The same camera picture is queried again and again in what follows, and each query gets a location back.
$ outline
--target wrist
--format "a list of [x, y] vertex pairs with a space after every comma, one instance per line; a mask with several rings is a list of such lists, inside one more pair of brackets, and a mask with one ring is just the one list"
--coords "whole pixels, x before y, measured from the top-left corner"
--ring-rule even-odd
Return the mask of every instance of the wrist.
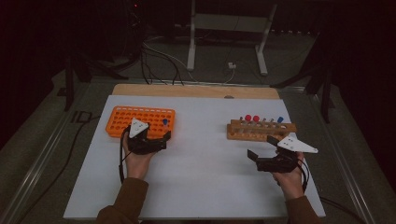
[[139, 172], [134, 172], [132, 170], [128, 170], [127, 177], [145, 180], [145, 175], [143, 175], [143, 174], [141, 174]]
[[283, 190], [283, 195], [284, 195], [286, 201], [292, 200], [292, 199], [298, 199], [298, 198], [305, 196], [302, 189], [295, 189], [295, 190], [288, 190], [288, 191]]

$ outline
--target red cap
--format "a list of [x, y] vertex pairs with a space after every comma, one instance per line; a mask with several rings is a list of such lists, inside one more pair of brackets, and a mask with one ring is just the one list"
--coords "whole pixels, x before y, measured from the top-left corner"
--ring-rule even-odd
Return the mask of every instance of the red cap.
[[259, 121], [260, 121], [260, 117], [257, 116], [257, 115], [255, 115], [255, 116], [253, 117], [253, 120], [254, 120], [255, 122], [259, 122]]
[[250, 121], [251, 120], [251, 116], [250, 115], [246, 115], [245, 116], [245, 120]]

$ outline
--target dark background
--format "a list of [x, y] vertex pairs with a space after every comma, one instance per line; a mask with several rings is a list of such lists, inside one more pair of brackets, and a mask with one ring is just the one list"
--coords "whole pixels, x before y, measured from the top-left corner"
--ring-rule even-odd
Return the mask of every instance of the dark background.
[[[260, 13], [259, 7], [253, 10], [249, 1], [244, 2], [241, 6], [236, 0], [230, 0], [227, 7], [217, 10], [225, 14], [251, 16]], [[68, 46], [78, 47], [94, 59], [109, 61], [114, 55], [124, 53], [122, 46], [117, 44], [117, 37], [124, 38], [130, 34], [112, 24], [125, 22], [126, 18], [122, 16], [126, 15], [123, 14], [125, 8], [120, 1], [112, 3], [109, 5], [108, 1], [99, 0], [83, 3], [73, 0], [0, 2], [0, 94], [3, 108], [0, 147], [52, 90], [50, 79], [64, 69]], [[145, 19], [141, 22], [147, 22], [160, 35], [172, 38], [174, 24], [183, 26], [190, 22], [189, 1], [148, 0], [137, 3], [141, 8], [136, 13]], [[210, 1], [203, 1], [197, 5], [197, 10], [210, 12], [213, 7]], [[351, 114], [394, 189], [395, 13], [396, 8], [391, 1], [385, 0], [284, 3], [279, 4], [273, 23], [278, 34], [301, 31], [302, 35], [318, 35], [302, 70], [321, 63], [326, 55], [332, 55], [332, 83], [340, 88]], [[112, 16], [115, 16], [114, 20], [104, 19]], [[119, 35], [111, 39], [108, 32]], [[130, 43], [127, 52], [133, 52], [135, 48], [134, 43]]]

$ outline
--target table leg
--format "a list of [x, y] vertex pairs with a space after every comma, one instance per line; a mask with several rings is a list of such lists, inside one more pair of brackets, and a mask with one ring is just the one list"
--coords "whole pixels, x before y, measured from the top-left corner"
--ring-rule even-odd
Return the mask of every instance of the table leg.
[[191, 0], [191, 30], [190, 30], [190, 49], [187, 60], [187, 70], [194, 70], [195, 62], [195, 0]]
[[260, 67], [260, 74], [262, 76], [268, 75], [267, 65], [265, 64], [265, 60], [264, 60], [262, 51], [264, 49], [265, 42], [267, 41], [268, 34], [270, 33], [270, 30], [271, 30], [271, 24], [272, 24], [272, 21], [273, 21], [275, 12], [276, 12], [276, 6], [277, 6], [277, 4], [273, 5], [270, 15], [268, 16], [268, 21], [267, 21], [267, 23], [265, 25], [265, 29], [262, 33], [262, 42], [260, 43], [260, 45], [256, 45], [256, 48], [255, 48], [256, 55], [257, 55], [257, 62], [259, 63], [259, 67]]

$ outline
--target hand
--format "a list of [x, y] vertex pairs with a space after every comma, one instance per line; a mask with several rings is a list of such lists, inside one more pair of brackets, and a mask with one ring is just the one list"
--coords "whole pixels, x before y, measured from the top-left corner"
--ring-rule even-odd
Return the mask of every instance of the hand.
[[[303, 152], [297, 152], [297, 157], [300, 160], [299, 164], [302, 165], [301, 161], [304, 159]], [[286, 201], [304, 196], [300, 168], [296, 167], [290, 173], [272, 173], [272, 175], [274, 180], [282, 188]]]
[[125, 158], [127, 177], [133, 177], [143, 180], [149, 170], [149, 162], [156, 152], [152, 152], [146, 155], [136, 155], [133, 152], [130, 152], [128, 150], [128, 135], [129, 132], [126, 132], [122, 142], [125, 156], [129, 154]]

